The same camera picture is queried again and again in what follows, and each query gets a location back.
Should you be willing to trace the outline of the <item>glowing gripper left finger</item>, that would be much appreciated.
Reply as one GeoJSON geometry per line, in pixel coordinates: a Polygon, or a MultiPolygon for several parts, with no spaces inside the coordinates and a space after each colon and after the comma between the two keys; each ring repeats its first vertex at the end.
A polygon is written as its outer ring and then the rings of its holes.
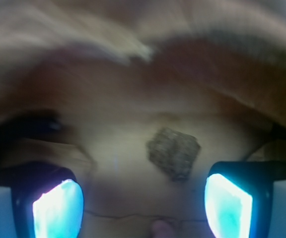
{"type": "Polygon", "coordinates": [[[84,194],[71,170],[57,166],[21,166],[10,175],[18,237],[78,237],[84,194]]]}

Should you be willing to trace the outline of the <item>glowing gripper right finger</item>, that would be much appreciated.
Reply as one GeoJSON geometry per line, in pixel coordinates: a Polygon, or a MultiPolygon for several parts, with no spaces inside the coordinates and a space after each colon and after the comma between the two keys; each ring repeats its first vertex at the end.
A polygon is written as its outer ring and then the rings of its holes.
{"type": "Polygon", "coordinates": [[[216,238],[266,238],[278,162],[217,162],[205,184],[208,225],[216,238]]]}

